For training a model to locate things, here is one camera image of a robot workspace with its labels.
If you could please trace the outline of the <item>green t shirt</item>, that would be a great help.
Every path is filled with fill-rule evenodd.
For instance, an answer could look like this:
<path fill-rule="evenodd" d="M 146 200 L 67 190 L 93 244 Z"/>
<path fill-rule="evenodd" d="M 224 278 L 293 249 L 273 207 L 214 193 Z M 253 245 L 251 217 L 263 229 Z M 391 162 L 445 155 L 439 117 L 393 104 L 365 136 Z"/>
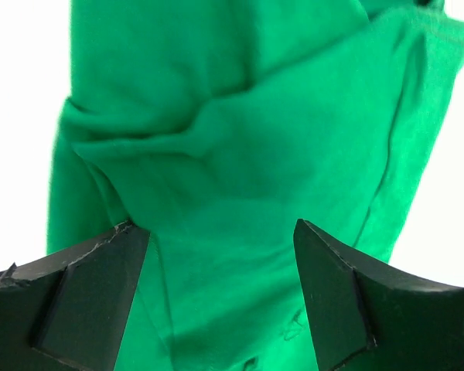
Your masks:
<path fill-rule="evenodd" d="M 74 1 L 47 250 L 151 232 L 118 370 L 314 370 L 293 232 L 389 260 L 464 64 L 441 1 Z"/>

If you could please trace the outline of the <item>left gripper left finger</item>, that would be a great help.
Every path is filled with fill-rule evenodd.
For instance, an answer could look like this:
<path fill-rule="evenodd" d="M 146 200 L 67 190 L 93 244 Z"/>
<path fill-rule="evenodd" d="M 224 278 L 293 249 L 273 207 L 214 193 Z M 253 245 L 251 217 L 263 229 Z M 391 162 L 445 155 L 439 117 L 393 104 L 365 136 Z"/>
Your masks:
<path fill-rule="evenodd" d="M 0 371 L 113 370 L 149 239 L 124 222 L 0 272 Z"/>

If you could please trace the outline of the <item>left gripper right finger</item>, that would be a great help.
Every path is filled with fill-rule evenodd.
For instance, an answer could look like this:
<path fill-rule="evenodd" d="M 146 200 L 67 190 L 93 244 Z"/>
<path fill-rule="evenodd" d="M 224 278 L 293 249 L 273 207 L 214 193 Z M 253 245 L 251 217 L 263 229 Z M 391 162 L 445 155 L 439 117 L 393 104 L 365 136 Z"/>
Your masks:
<path fill-rule="evenodd" d="M 464 370 L 464 288 L 419 277 L 299 220 L 293 236 L 321 370 Z"/>

